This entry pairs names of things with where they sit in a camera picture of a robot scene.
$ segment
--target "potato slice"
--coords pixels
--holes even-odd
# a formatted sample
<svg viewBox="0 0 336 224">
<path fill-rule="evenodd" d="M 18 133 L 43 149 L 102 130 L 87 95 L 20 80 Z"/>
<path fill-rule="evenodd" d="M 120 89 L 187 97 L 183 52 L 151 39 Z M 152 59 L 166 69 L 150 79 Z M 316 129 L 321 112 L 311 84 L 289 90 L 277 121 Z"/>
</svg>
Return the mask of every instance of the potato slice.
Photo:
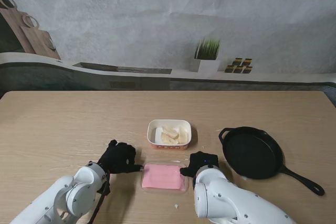
<svg viewBox="0 0 336 224">
<path fill-rule="evenodd" d="M 180 144 L 188 143 L 188 133 L 184 129 L 182 129 L 181 127 L 178 130 L 177 140 Z"/>
<path fill-rule="evenodd" d="M 172 139 L 170 136 L 164 134 L 163 132 L 161 133 L 161 140 L 164 144 L 178 144 L 177 140 Z"/>
<path fill-rule="evenodd" d="M 176 139 L 179 136 L 178 132 L 169 126 L 163 126 L 162 129 L 163 133 L 168 135 L 172 139 Z"/>
</svg>

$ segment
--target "wall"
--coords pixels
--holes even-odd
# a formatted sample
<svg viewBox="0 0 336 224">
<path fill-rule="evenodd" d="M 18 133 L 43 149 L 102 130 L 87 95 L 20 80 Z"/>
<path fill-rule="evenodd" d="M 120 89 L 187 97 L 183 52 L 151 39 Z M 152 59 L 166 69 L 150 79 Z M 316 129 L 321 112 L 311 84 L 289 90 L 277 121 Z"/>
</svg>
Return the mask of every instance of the wall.
<svg viewBox="0 0 336 224">
<path fill-rule="evenodd" d="M 336 72 L 336 0 L 15 0 L 50 32 L 62 60 L 187 69 L 203 37 L 222 69 Z"/>
</svg>

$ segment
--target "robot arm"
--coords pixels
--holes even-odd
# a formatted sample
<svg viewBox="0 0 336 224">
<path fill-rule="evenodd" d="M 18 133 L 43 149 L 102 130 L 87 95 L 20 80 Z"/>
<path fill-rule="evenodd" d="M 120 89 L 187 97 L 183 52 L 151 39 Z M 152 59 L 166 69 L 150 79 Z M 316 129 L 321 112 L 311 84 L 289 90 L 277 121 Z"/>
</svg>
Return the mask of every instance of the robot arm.
<svg viewBox="0 0 336 224">
<path fill-rule="evenodd" d="M 199 218 L 218 224 L 295 224 L 280 208 L 228 181 L 218 168 L 218 158 L 213 156 L 192 154 L 189 167 L 181 169 L 182 175 L 194 176 L 195 210 Z"/>
<path fill-rule="evenodd" d="M 11 224 L 74 224 L 95 205 L 91 224 L 104 197 L 109 193 L 110 173 L 130 173 L 141 170 L 134 164 L 135 148 L 126 143 L 110 142 L 98 163 L 89 162 L 75 176 L 58 179 L 43 194 L 23 210 Z"/>
<path fill-rule="evenodd" d="M 94 206 L 96 193 L 105 181 L 105 171 L 98 164 L 89 163 L 79 169 L 74 177 L 58 179 L 11 224 L 76 223 Z"/>
</svg>

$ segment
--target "cutting board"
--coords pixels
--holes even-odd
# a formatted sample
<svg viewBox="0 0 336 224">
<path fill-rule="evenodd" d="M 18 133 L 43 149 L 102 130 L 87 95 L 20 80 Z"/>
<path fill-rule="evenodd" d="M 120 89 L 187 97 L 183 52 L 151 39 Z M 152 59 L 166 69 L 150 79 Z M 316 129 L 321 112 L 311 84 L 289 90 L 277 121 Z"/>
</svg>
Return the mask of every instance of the cutting board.
<svg viewBox="0 0 336 224">
<path fill-rule="evenodd" d="M 34 27 L 23 26 L 21 29 L 37 55 L 60 59 L 57 51 L 53 51 L 47 46 L 46 39 L 51 39 L 50 34 L 47 31 L 41 31 Z"/>
<path fill-rule="evenodd" d="M 19 12 L 17 10 L 16 3 L 13 0 L 11 0 L 11 1 L 13 3 L 14 7 L 9 7 L 3 2 L 3 0 L 0 0 L 0 3 L 4 7 L 7 8 L 7 9 L 0 8 L 0 13 L 2 14 L 2 16 L 5 18 L 5 20 L 9 24 L 10 28 L 14 32 L 18 41 L 21 43 L 24 51 L 27 52 L 27 53 L 30 53 L 30 54 L 34 54 L 35 51 L 34 51 L 32 45 L 30 44 L 28 38 L 26 37 L 26 35 L 24 34 L 24 32 L 21 29 L 22 26 L 27 27 L 27 25 L 22 20 L 23 15 L 26 15 L 26 13 Z"/>
</svg>

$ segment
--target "pink ham slice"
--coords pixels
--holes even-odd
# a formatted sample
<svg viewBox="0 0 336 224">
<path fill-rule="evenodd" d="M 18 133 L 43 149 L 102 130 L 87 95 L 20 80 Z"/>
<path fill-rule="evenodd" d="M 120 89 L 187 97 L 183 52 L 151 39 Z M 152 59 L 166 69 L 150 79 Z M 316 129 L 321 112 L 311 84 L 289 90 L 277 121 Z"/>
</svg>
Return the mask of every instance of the pink ham slice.
<svg viewBox="0 0 336 224">
<path fill-rule="evenodd" d="M 184 177 L 178 165 L 145 165 L 143 188 L 184 190 Z"/>
</svg>

